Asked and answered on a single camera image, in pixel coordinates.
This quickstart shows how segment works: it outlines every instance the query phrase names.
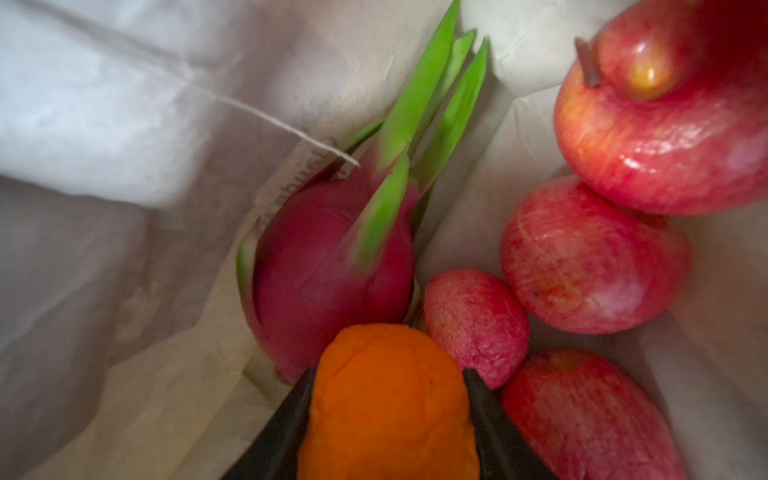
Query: orange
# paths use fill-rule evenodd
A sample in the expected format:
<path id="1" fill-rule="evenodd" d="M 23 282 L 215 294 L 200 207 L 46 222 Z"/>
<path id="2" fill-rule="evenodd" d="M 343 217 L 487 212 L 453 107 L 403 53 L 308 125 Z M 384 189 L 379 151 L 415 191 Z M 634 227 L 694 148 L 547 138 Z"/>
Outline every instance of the orange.
<path id="1" fill-rule="evenodd" d="M 455 360 L 403 325 L 343 330 L 317 369 L 299 480 L 477 480 L 469 399 Z"/>

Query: white string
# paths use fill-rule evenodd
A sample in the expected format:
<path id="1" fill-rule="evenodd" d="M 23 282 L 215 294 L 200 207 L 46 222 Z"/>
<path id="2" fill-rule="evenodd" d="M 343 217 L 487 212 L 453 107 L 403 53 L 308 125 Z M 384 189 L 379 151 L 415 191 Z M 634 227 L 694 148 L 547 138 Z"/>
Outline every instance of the white string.
<path id="1" fill-rule="evenodd" d="M 218 94 L 215 91 L 208 90 L 205 87 L 201 87 L 200 85 L 197 85 L 195 83 L 192 83 L 190 81 L 185 81 L 185 84 L 189 85 L 190 87 L 194 88 L 195 90 L 204 93 L 208 95 L 209 97 L 213 98 L 215 101 L 218 101 L 223 104 L 230 105 L 231 107 L 237 108 L 242 111 L 246 111 L 250 114 L 256 115 L 257 117 L 270 122 L 272 125 L 282 128 L 285 131 L 288 131 L 297 137 L 301 138 L 302 140 L 310 142 L 312 145 L 322 148 L 325 151 L 331 152 L 332 154 L 336 154 L 339 157 L 343 158 L 344 160 L 350 162 L 351 164 L 355 165 L 356 167 L 360 166 L 360 163 L 349 156 L 347 153 L 339 150 L 336 147 L 332 147 L 331 145 L 324 144 L 322 141 L 316 140 L 313 137 L 310 137 L 308 134 L 305 134 L 298 128 L 291 127 L 284 121 L 281 121 L 279 118 L 275 118 L 272 115 L 266 113 L 265 111 L 261 111 L 258 108 L 254 107 L 253 105 L 249 105 L 245 102 L 236 100 L 232 97 L 227 97 L 226 95 Z"/>

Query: apple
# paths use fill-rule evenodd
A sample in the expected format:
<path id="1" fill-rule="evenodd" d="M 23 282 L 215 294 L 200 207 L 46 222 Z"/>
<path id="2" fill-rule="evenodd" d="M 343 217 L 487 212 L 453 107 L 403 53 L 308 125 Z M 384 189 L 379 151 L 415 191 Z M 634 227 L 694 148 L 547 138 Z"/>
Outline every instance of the apple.
<path id="1" fill-rule="evenodd" d="M 528 314 L 503 280 L 481 270 L 436 276 L 424 293 L 427 334 L 485 384 L 503 386 L 528 353 Z"/>
<path id="2" fill-rule="evenodd" d="M 597 353 L 533 355 L 502 404 L 560 480 L 684 480 L 664 417 L 648 396 Z"/>
<path id="3" fill-rule="evenodd" d="M 768 0 L 642 0 L 564 80 L 554 128 L 603 197 L 711 214 L 768 195 Z"/>
<path id="4" fill-rule="evenodd" d="M 684 284 L 690 248 L 667 217 L 612 204 L 576 176 L 512 212 L 502 269 L 523 306 L 574 333 L 614 333 L 662 313 Z"/>

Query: red apple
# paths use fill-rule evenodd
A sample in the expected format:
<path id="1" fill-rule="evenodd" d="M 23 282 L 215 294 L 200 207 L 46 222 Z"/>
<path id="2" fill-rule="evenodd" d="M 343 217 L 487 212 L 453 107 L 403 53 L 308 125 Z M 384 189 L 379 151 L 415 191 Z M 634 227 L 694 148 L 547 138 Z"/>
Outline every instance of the red apple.
<path id="1" fill-rule="evenodd" d="M 427 334 L 478 371 L 493 390 L 503 386 L 528 352 L 528 314 L 509 286 L 481 270 L 453 270 L 424 293 Z"/>
<path id="2" fill-rule="evenodd" d="M 560 480 L 684 480 L 664 417 L 639 386 L 596 353 L 532 356 L 502 403 Z"/>
<path id="3" fill-rule="evenodd" d="M 554 126 L 617 204 L 710 214 L 768 195 L 768 0 L 642 0 L 579 48 Z"/>
<path id="4" fill-rule="evenodd" d="M 575 333 L 613 333 L 672 303 L 690 250 L 666 217 L 607 202 L 575 176 L 528 195 L 502 238 L 502 269 L 523 306 Z"/>

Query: apple stem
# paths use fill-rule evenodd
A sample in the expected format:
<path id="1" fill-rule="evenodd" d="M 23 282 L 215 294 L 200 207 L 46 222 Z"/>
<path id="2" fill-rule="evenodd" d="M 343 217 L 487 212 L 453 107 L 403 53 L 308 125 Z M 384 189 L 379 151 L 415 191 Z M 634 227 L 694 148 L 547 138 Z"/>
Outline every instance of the apple stem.
<path id="1" fill-rule="evenodd" d="M 600 72 L 600 65 L 592 47 L 581 37 L 576 37 L 574 45 L 576 45 L 576 55 L 581 63 L 581 70 L 584 72 L 584 84 L 589 88 L 599 87 L 603 83 L 603 74 Z"/>

